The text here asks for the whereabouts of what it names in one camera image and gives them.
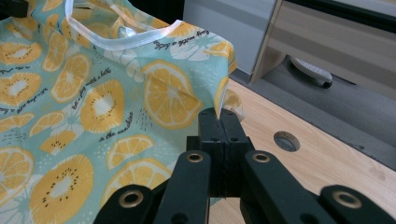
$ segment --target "fabric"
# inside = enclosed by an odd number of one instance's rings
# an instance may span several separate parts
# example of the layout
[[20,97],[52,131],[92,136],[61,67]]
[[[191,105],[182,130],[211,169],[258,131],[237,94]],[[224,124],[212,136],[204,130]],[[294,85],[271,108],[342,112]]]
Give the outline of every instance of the fabric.
[[128,1],[29,3],[0,21],[0,223],[92,223],[116,189],[171,175],[233,46]]

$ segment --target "kiwi slice pattern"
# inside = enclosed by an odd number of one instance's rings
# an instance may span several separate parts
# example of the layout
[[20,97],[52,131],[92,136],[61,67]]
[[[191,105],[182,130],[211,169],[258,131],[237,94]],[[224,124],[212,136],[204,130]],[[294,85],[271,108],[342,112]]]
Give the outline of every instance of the kiwi slice pattern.
[[127,0],[27,2],[0,21],[0,222],[92,223],[117,189],[170,177],[223,106],[233,46]]

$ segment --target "wooden table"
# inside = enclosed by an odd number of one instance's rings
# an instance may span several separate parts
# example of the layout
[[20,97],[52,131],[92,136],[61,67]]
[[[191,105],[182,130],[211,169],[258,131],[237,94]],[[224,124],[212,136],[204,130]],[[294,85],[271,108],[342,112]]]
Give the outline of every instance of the wooden table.
[[[278,157],[298,181],[312,192],[339,184],[353,188],[396,218],[396,172],[361,154],[231,80],[230,89],[243,102],[246,118],[242,126],[256,149]],[[288,152],[278,147],[274,134],[292,133],[300,149]],[[211,207],[209,223],[244,223],[239,200],[221,200]]]

